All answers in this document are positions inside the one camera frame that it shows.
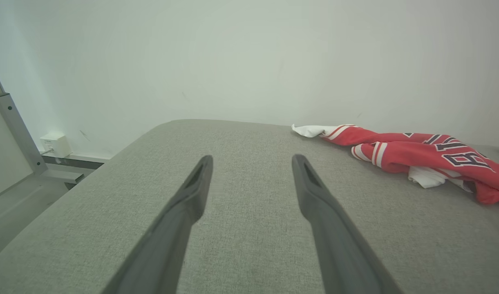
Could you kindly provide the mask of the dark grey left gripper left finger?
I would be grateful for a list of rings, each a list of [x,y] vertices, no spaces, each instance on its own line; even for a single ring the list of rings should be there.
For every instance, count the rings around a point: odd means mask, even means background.
[[[176,294],[191,229],[204,214],[212,175],[213,158],[203,156],[101,294]]]

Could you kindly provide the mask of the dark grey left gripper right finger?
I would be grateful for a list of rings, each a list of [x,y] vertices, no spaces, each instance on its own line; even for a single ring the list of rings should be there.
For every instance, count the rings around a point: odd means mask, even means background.
[[[309,160],[292,157],[298,205],[310,223],[326,294],[403,294]]]

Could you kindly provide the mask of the red Bulls jersey white sleeves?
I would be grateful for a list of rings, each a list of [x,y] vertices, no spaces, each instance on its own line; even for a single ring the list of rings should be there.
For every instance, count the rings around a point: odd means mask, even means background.
[[[300,136],[319,136],[351,147],[354,158],[431,188],[450,181],[474,193],[480,203],[499,203],[499,163],[453,136],[420,133],[376,133],[357,125],[292,126]]]

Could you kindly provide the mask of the grey fabric sofa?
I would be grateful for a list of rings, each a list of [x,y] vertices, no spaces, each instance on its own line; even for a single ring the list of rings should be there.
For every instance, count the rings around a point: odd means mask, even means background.
[[[0,294],[100,293],[200,158],[214,158],[179,293],[324,294],[291,169],[311,162],[412,294],[499,294],[499,204],[451,183],[424,189],[290,127],[219,120],[158,125],[91,173],[0,253]]]

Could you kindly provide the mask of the white and dark wall baseboard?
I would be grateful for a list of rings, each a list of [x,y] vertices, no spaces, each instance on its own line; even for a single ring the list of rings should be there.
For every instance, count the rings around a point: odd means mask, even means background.
[[[44,153],[41,156],[46,164],[93,170],[98,169],[100,166],[106,164],[110,160],[109,158],[81,156],[75,153],[72,153],[65,158],[55,157],[52,152]]]

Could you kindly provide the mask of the white wall socket box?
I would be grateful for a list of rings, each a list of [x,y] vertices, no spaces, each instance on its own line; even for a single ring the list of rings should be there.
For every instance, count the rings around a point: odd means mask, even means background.
[[[67,137],[60,132],[52,132],[40,137],[40,142],[44,148],[41,155],[55,158],[66,158],[72,154],[72,149]]]

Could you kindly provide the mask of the white partition panel grey frame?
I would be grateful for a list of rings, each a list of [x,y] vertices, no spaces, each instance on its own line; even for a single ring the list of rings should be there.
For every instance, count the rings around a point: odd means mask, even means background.
[[[85,178],[85,175],[82,173],[57,171],[47,167],[43,155],[50,153],[52,150],[49,149],[43,153],[38,150],[24,120],[21,117],[21,114],[19,113],[12,95],[4,90],[1,81],[0,115],[4,124],[8,128],[8,132],[15,141],[16,147],[19,149],[19,153],[21,153],[22,157],[26,160],[29,168],[29,172],[27,172],[23,177],[12,184],[9,184],[6,189],[1,190],[0,197],[6,192],[9,192],[12,188],[15,188],[22,182],[25,182],[27,179],[33,177],[64,183],[68,189],[73,188]]]

